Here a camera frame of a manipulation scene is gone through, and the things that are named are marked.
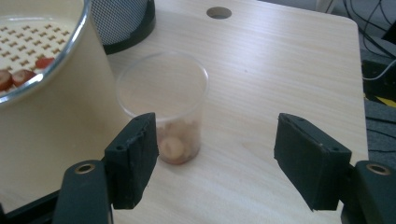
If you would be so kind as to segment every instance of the black object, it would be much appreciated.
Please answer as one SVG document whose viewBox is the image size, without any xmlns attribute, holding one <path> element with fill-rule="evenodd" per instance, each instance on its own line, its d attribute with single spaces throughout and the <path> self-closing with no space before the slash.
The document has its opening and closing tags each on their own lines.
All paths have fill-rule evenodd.
<svg viewBox="0 0 396 224">
<path fill-rule="evenodd" d="M 386 64 L 363 60 L 361 71 L 364 77 L 378 77 L 385 69 Z M 396 66 L 392 66 L 387 73 L 377 80 L 363 80 L 363 90 L 366 97 L 372 100 L 374 96 L 396 101 Z"/>
<path fill-rule="evenodd" d="M 275 159 L 309 208 L 335 210 L 345 224 L 394 223 L 396 171 L 372 161 L 349 164 L 351 151 L 309 121 L 279 114 Z"/>
<path fill-rule="evenodd" d="M 140 23 L 136 24 L 136 21 L 131 21 L 138 19 L 132 15 L 137 12 L 131 7 L 138 7 L 144 1 L 95 0 L 92 2 L 92 15 L 107 55 L 128 49 L 151 34 L 156 22 L 154 0 L 146 0 L 146 11 Z M 129 36 L 123 36 L 125 32 L 130 32 Z"/>
<path fill-rule="evenodd" d="M 396 45 L 396 21 L 390 26 L 384 36 L 382 36 L 382 39 L 388 40 L 390 43 Z"/>
<path fill-rule="evenodd" d="M 155 114 L 132 119 L 101 161 L 71 166 L 59 191 L 7 214 L 0 209 L 0 223 L 112 223 L 112 203 L 132 209 L 142 199 L 159 155 L 156 143 Z"/>
</svg>

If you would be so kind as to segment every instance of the clear plastic cup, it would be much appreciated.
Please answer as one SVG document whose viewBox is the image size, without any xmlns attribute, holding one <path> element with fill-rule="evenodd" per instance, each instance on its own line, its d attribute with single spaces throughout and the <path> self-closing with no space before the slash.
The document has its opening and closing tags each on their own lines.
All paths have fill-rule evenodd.
<svg viewBox="0 0 396 224">
<path fill-rule="evenodd" d="M 208 74 L 190 55 L 166 51 L 130 65 L 117 82 L 118 99 L 132 118 L 155 112 L 160 158 L 181 164 L 201 147 Z"/>
</svg>

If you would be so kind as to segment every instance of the wooden table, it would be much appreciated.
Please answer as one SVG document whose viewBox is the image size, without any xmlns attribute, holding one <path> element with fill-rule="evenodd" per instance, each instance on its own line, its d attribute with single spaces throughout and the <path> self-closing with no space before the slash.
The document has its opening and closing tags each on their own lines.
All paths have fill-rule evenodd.
<svg viewBox="0 0 396 224">
<path fill-rule="evenodd" d="M 212 7 L 232 16 L 212 19 Z M 254 0 L 168 0 L 156 8 L 153 33 L 108 59 L 115 76 L 164 50 L 199 60 L 210 76 L 202 148 L 180 166 L 158 161 L 141 203 L 114 211 L 115 223 L 340 223 L 341 204 L 309 210 L 274 159 L 274 144 L 284 112 L 351 149 L 352 164 L 367 159 L 356 24 Z M 4 205 L 33 197 L 12 186 L 0 192 Z"/>
</svg>

